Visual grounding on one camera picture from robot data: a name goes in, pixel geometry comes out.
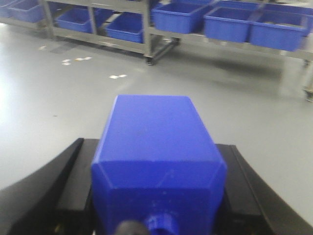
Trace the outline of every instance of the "blue storage tote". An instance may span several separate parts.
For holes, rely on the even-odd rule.
[[[303,34],[304,36],[308,36],[313,28],[313,9],[312,8],[298,7],[298,6],[285,6],[285,5],[278,5],[278,4],[266,4],[264,7],[264,10],[306,15],[308,17],[308,22],[307,22],[306,30],[304,31],[304,34]]]
[[[254,2],[245,2],[245,1],[227,1],[227,0],[220,0],[214,7],[228,7],[228,8],[238,8],[238,9],[245,9],[245,10],[256,10],[260,5]]]
[[[107,9],[94,9],[94,18],[96,21],[96,27],[99,27],[107,20],[113,11]],[[91,20],[89,12],[86,7],[75,7],[71,10],[60,15],[56,22],[60,28],[66,28],[70,30],[92,33]]]
[[[159,30],[188,34],[203,27],[203,16],[212,10],[210,5],[170,3],[152,10]]]
[[[11,17],[11,11],[9,7],[18,2],[19,0],[0,0],[0,17]]]
[[[12,16],[20,21],[35,23],[44,18],[44,9],[37,0],[22,0],[10,8]]]
[[[208,38],[246,42],[253,11],[218,7],[204,16],[204,34]]]
[[[112,38],[143,43],[142,15],[124,12],[106,27],[106,32]]]
[[[264,11],[256,22],[252,22],[250,43],[294,51],[301,45],[306,18],[298,14]]]

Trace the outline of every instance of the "shelf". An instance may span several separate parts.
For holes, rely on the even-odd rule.
[[[83,33],[83,32],[78,32],[78,31],[73,31],[73,30],[68,30],[68,29],[58,28],[58,27],[53,27],[53,34],[55,36],[71,38],[71,39],[75,39],[79,41],[102,45],[102,46],[133,51],[133,52],[137,52],[141,54],[145,53],[144,51],[145,45],[141,43],[134,43],[134,42],[124,41],[120,39],[95,35],[92,33]]]
[[[129,0],[90,0],[90,6],[133,13],[143,13],[145,9],[144,1]]]
[[[0,23],[21,26],[24,28],[30,28],[34,30],[40,30],[45,27],[45,20],[38,21],[36,23],[30,23],[30,22],[15,20],[13,18],[0,17]]]
[[[278,50],[278,49],[272,49],[272,48],[267,48],[267,47],[259,47],[259,46],[252,45],[250,43],[235,43],[235,42],[229,42],[229,41],[210,39],[210,38],[207,38],[203,34],[197,34],[197,33],[181,34],[181,33],[161,31],[161,30],[155,29],[154,27],[149,27],[148,30],[149,30],[149,33],[151,34],[162,35],[162,36],[169,37],[169,38],[180,38],[183,40],[189,40],[193,42],[215,44],[219,46],[227,46],[231,48],[239,48],[239,49],[244,49],[244,50],[257,51],[257,52],[262,52],[262,53],[267,53],[267,54],[283,55],[283,56],[313,61],[313,35],[312,34],[304,40],[303,46],[301,47],[301,49],[298,49],[296,51],[286,51],[286,50]]]
[[[115,11],[128,11],[143,13],[145,9],[144,1],[130,0],[47,0],[73,5],[98,7]]]

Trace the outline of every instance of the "metal shelving rack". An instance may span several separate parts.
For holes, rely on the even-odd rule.
[[[53,16],[51,15],[48,2],[60,2],[73,5],[81,5],[88,7],[89,16],[91,19],[92,33],[78,32],[68,29],[56,27],[54,24]],[[124,41],[111,37],[106,37],[97,34],[97,28],[95,26],[93,8],[104,8],[115,10],[119,12],[127,11],[132,13],[139,13],[143,16],[143,27],[144,29],[150,26],[150,4],[149,0],[131,1],[131,0],[42,0],[46,12],[46,20],[48,22],[48,34],[54,38],[56,36],[75,39],[79,41],[94,43],[102,46],[109,46],[118,49],[133,51],[144,54],[147,58],[152,58],[156,54],[161,53],[166,47],[172,43],[168,43],[160,48],[156,53],[152,54],[152,48],[157,43],[155,36],[151,35],[147,30],[144,31],[144,43],[134,43],[130,41]]]
[[[225,46],[225,47],[231,47],[231,48],[239,48],[243,50],[250,50],[250,51],[255,51],[255,52],[302,59],[304,60],[304,69],[309,69],[312,66],[312,61],[313,61],[313,34],[310,34],[307,38],[303,40],[303,44],[301,48],[299,48],[298,50],[286,51],[286,50],[272,49],[268,47],[259,47],[259,46],[252,45],[250,43],[235,43],[235,42],[229,42],[229,41],[210,39],[210,38],[207,38],[203,33],[181,34],[181,33],[157,30],[154,27],[149,27],[147,31],[150,34],[161,35],[167,38],[175,38],[177,41],[179,41],[180,39],[183,39],[183,40],[189,40],[192,42],[213,44],[213,45]],[[308,84],[304,86],[303,91],[307,95],[307,101],[313,102],[313,77],[310,79]]]
[[[234,43],[228,41],[221,41],[215,39],[206,38],[203,33],[191,33],[191,34],[181,34],[174,32],[166,32],[155,29],[150,24],[150,0],[40,0],[41,4],[44,6],[45,10],[45,20],[38,23],[27,23],[17,21],[11,18],[0,18],[0,23],[7,23],[12,25],[23,26],[32,29],[41,29],[43,26],[47,26],[47,33],[50,38],[55,38],[56,36],[75,39],[79,41],[94,43],[102,46],[114,47],[118,49],[133,51],[141,53],[146,57],[146,63],[152,65],[154,60],[160,55],[167,52],[170,48],[179,44],[180,40],[189,40],[197,43],[203,43],[204,45],[218,45],[231,48],[239,48],[243,50],[250,50],[260,53],[275,54],[287,57],[293,57],[302,59],[305,61],[304,68],[313,67],[313,34],[304,40],[303,46],[296,51],[285,51],[277,50],[267,47],[254,46],[250,43]],[[48,2],[59,2],[72,5],[82,5],[88,7],[89,15],[92,25],[92,33],[78,32],[68,29],[59,28],[54,23],[54,17],[57,15],[52,15],[49,9]],[[144,43],[134,43],[124,40],[119,40],[107,36],[98,35],[97,28],[94,20],[93,8],[104,8],[111,9],[119,12],[133,12],[139,13],[143,16],[143,28],[144,28]],[[162,37],[167,37],[171,40],[165,42],[161,40]],[[309,81],[308,85],[305,86],[304,91],[307,94],[307,100],[313,102],[313,77]]]

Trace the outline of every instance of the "blue plastic part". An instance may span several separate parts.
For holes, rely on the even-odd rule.
[[[168,213],[151,215],[145,220],[150,235],[179,235],[177,221]]]
[[[35,23],[44,18],[44,9],[37,0],[22,0],[9,7],[12,17],[20,21]]]
[[[106,234],[121,221],[138,220],[158,235],[208,235],[226,164],[188,97],[119,95],[91,174]]]
[[[112,38],[143,43],[142,15],[124,12],[106,27],[106,32]]]
[[[162,7],[162,6],[164,6],[164,4],[158,3],[154,8],[156,9],[156,8],[159,8],[159,7]],[[151,22],[154,23],[155,22],[155,17],[154,17],[154,11],[153,10],[151,11],[150,18],[151,18]]]
[[[152,10],[159,30],[188,34],[203,28],[203,16],[213,7],[188,3],[170,3]]]
[[[12,16],[9,7],[18,3],[20,0],[1,0],[0,1],[0,17],[9,18]]]
[[[96,21],[96,27],[103,24],[113,14],[112,10],[107,9],[94,9],[94,17]],[[75,7],[71,10],[60,15],[56,22],[61,28],[66,28],[70,30],[92,33],[91,20],[89,17],[89,12],[86,7]]]
[[[264,11],[256,22],[252,22],[250,43],[262,47],[295,51],[302,43],[303,32],[306,29],[305,18],[306,16],[298,14]],[[280,24],[292,24],[295,27]]]
[[[313,28],[313,9],[298,6],[286,6],[278,4],[266,4],[264,10],[278,11],[285,13],[294,13],[307,16],[307,26],[303,36],[308,36]]]
[[[204,34],[208,38],[244,43],[248,40],[253,11],[219,7],[204,16]]]
[[[228,1],[228,0],[221,0],[214,4],[214,7],[238,8],[251,11],[257,10],[259,6],[260,6],[259,4],[254,2]]]

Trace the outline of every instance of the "epoxy floor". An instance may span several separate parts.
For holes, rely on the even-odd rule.
[[[73,61],[86,56],[92,59]],[[62,65],[65,59],[71,65]],[[310,75],[301,77],[302,66],[184,42],[147,66],[139,54],[0,24],[0,188],[78,137],[100,138],[118,94],[188,95],[214,141],[237,145],[313,225],[313,104],[301,91]]]

